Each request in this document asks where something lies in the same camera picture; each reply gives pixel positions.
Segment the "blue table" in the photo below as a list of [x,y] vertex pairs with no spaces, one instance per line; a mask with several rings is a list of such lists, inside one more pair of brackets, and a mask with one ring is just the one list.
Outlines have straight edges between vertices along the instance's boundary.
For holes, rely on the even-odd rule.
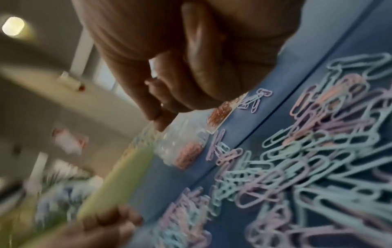
[[[266,120],[264,121],[239,147],[244,150],[253,151],[254,155],[259,155],[265,151],[261,143],[276,133],[278,130],[286,128],[294,123],[289,115],[290,109],[305,88],[321,81],[326,74],[326,64],[328,61],[362,53],[392,53],[392,1],[378,1],[377,6],[369,15],[363,19],[358,27],[350,33],[345,40],[332,51],[323,63],[305,80],[297,90]],[[371,81],[371,87],[389,88],[392,76],[377,81]],[[381,127],[382,141],[392,141],[392,120],[389,118]],[[202,186],[205,189],[215,184],[214,175],[218,168],[213,169],[205,178],[193,187]],[[222,213],[214,221],[207,224],[206,229],[213,235],[211,248],[221,247],[252,247],[244,238],[245,227],[256,218],[258,210],[246,211],[239,209],[234,203],[224,201]],[[330,222],[315,213],[310,213],[311,226],[321,226]],[[314,238],[313,244],[316,247],[369,247],[363,242],[353,237],[339,235],[334,238],[331,236]]]
[[[235,110],[221,127],[227,130],[223,141],[237,147],[249,137],[356,28],[372,5],[372,0],[308,0],[300,29],[285,45],[277,67],[259,85],[272,90],[273,96],[263,99],[257,114]],[[170,168],[155,157],[130,204],[146,220],[156,219],[185,187],[203,179],[215,168],[213,162],[205,161],[206,153],[205,150],[185,172]]]

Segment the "hand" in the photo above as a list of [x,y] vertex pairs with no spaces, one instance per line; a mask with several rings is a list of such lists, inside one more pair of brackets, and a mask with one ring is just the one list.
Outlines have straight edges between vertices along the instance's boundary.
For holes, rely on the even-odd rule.
[[132,237],[135,226],[143,223],[136,210],[120,206],[103,214],[69,224],[40,248],[117,248]]
[[260,83],[304,1],[73,0],[113,75],[159,131],[179,112],[217,107]]

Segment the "ceiling light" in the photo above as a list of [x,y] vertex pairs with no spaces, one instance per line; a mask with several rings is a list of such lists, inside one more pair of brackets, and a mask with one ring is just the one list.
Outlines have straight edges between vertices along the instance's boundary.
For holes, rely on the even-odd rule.
[[1,27],[4,34],[8,36],[17,36],[20,34],[25,27],[25,21],[19,17],[10,17],[8,18],[4,25]]

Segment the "yellow-green object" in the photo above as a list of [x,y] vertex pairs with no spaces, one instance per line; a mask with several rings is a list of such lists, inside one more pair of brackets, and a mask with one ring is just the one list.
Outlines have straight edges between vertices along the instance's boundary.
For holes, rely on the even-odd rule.
[[119,161],[100,189],[83,203],[78,219],[127,203],[147,172],[153,155],[153,148],[147,147]]

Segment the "clear plastic bag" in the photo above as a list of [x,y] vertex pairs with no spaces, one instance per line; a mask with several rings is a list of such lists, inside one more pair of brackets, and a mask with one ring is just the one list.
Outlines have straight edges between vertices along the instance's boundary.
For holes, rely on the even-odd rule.
[[155,154],[166,165],[182,170],[191,165],[207,143],[206,114],[194,111],[179,114],[158,140]]

